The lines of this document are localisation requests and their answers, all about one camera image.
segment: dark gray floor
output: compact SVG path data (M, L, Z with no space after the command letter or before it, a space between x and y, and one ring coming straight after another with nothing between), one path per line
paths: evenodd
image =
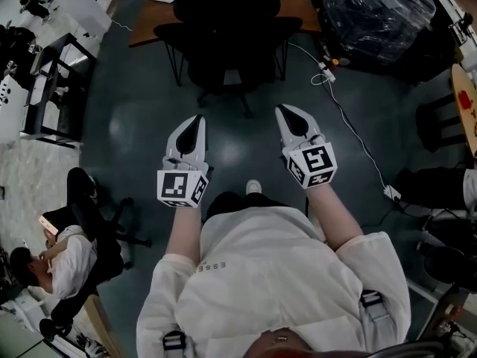
M142 3L124 0L114 19L132 26ZM278 104L293 104L315 116L338 161L332 185L360 224L378 222L391 203L338 108L322 87L310 84L318 68L300 50L290 48L285 82L262 86L247 96L254 118L246 120L236 97L208 98L208 106L199 110L196 98L200 90L186 75L183 87L176 86L164 45L131 49L127 47L129 34L113 24L104 37L89 92L80 164L108 189L111 201L117 203L126 196L134 199L135 207L125 214L124 225L136 236L154 242L151 249L134 248L134 268L100 287L113 331L127 356L135 357L136 319L153 268L164 253L174 214L156 199L156 173L168 135L183 120L201 113L209 127L207 160L215 171L203 208L224 190L243 192L251 178L260 180L264 193L272 199L304 208L301 188L279 160L274 116ZM316 53L306 35L297 35L292 41ZM336 77L335 97L391 182L405 166L453 167L463 160L462 145L435 154L423 149L414 123L419 103L450 92L448 75L416 88L389 76L349 69L339 69ZM423 281L420 258L414 250L419 238L416 220L392 213L381 227L369 227L365 232L378 230L391 235L406 274Z

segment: office chair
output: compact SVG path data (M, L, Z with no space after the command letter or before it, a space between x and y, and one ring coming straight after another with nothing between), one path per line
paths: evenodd
M285 80L288 38L300 29L302 20L274 17L279 0L230 0L229 4L214 5L220 10L209 9L214 1L224 0L192 0L194 4L191 0L174 0L174 13L183 22L160 25L154 33L165 43L178 86L183 59L187 60L191 81L204 90L198 97L199 107L204 106L203 99L208 94L236 94L245 117L251 118L244 94L273 82L276 67ZM241 11L248 4L253 9ZM280 46L281 65L276 55ZM179 70L175 50L182 53ZM229 70L238 72L239 84L224 84Z

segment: wall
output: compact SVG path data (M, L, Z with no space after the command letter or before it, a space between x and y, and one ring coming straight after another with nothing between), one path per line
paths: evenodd
M0 0L0 24L12 20L12 25L29 28L34 17L29 12L20 14L20 7L18 0Z

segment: cable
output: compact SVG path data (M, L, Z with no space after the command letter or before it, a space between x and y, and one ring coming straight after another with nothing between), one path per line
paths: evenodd
M375 223L375 224L363 224L363 225L360 225L359 227L361 228L366 228L366 227L379 227L383 221L388 217L388 215L394 210L394 205L389 209L389 211L387 211L384 216L381 218L381 220L379 220L379 222Z
M112 22L114 22L115 24L119 25L121 28L126 28L129 30L129 32L132 32L133 30L131 28L129 28L127 25L121 25L119 24L117 21L114 21L113 19L111 19Z
M301 49L302 51L304 51L305 53L307 53L308 56L310 56L313 60L315 60L316 63L320 63L316 58L314 58L310 53L308 53L305 49L303 49L301 46L298 46L297 44L293 44L293 43L290 43L288 41L288 44L291 45L291 46L294 46L295 48L299 48ZM324 84L325 82L327 82L329 79L327 78L325 81L321 81L319 84L314 84L313 83L313 80L316 78L316 77L319 77L319 76L323 76L324 74L323 73L318 73L317 75L314 75L312 77L312 79L310 80L310 84L312 84L314 87L317 87L317 86L320 86L321 84Z
M290 44L291 46L294 46L295 48L300 49L301 51L304 51L305 53L307 53L308 56L310 56L310 57L316 62L316 64L318 64L318 65L320 64L320 62L319 62L315 57L313 57L307 50L303 49L301 46L298 46L298 45L293 44L293 43L290 43L290 42L288 42L288 44ZM382 177L381 170L379 169L379 167L378 167L376 161L374 160L374 158L371 156L370 151L367 149L366 145L364 144L363 139L361 139L361 137L360 137L360 136L358 135L358 133L356 132L356 129L355 129L354 126L352 125L350 119L348 118L348 116L347 116L346 113L344 112L343 107L342 107L342 106L339 104L339 102L336 100L335 95L333 94L333 88L332 88L332 86L331 86L331 82L330 82L329 79L327 78L325 81L321 81L321 83L319 83L319 84L313 84L313 80L314 80L317 76L321 76L321 77L325 76L325 77L326 77L326 75L324 75L323 73L318 73L317 75L314 75L314 76L312 77L312 79L310 80L311 84L312 84L313 86L317 86L317 85L323 85L324 83L328 82L329 91L328 91L328 89L325 88L324 86L323 86L323 88L326 90L326 92L328 93L328 95L332 98L332 100L335 102L336 106L337 106L338 109L340 110L340 112L341 112L341 118L343 119L344 124L351 130L351 132L354 134L354 136L355 136L356 138L358 138L358 140L359 140L359 142L361 143L361 146L362 146L362 148L363 148L363 150L364 150L364 153L365 153L366 156L367 156L368 158L370 158L371 161L373 162L373 165L374 165L374 167L376 168L376 170L377 170L377 172L378 172L378 174L379 174L379 179L380 179L380 181L381 181L381 185L382 185L382 187L383 187L384 189L386 189L386 184L385 184L384 179L383 179L383 177Z
M465 219L462 219L462 218L458 217L455 213L453 213L451 210L448 210L447 208L444 208L444 212L450 213L450 214L453 215L457 220L465 220Z
M377 170L377 172L378 172L378 174L379 174L379 179L380 179L380 181L381 181L382 188L386 189L386 185L385 185L384 179L383 179L383 177L382 177L381 170L380 170L379 167L378 167L378 164L376 163L376 161L374 160L374 158L371 156L371 153L368 151L366 145L364 144L363 139L361 139L361 137L358 135L358 133L356 133L356 130L355 130L354 126L351 125L351 122L350 122L350 120L347 118L347 115L346 115L346 113L344 112L343 107L341 107L341 105L338 103L338 101L336 101L335 95L333 94L333 88L332 88L332 86L331 86L331 83L329 82L329 80L328 80L327 82L328 82L328 85L329 85L329 92L328 92L328 90L326 90L325 87L323 87L323 88L328 92L328 94L331 95L331 98L332 98L333 101L335 102L336 106L338 106L338 109L339 109L340 112L341 112L341 118L343 119L344 124L351 130L351 132L355 135L355 137L358 138L359 142L361 142L361 146L362 146L362 148L363 148L364 153L366 154L366 156L367 156L368 158L371 159L371 161L373 162L374 167L376 168L376 170Z

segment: shoe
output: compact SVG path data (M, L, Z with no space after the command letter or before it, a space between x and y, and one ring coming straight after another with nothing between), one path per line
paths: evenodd
M258 180L252 179L247 182L247 188L245 192L248 194L253 194L253 193L262 193L262 185Z
M96 179L94 179L94 177L92 177L91 175L88 175L88 178L92 181L92 184L95 189L95 191L89 197L95 202L95 204L98 204L98 190L96 189L98 183L96 182Z

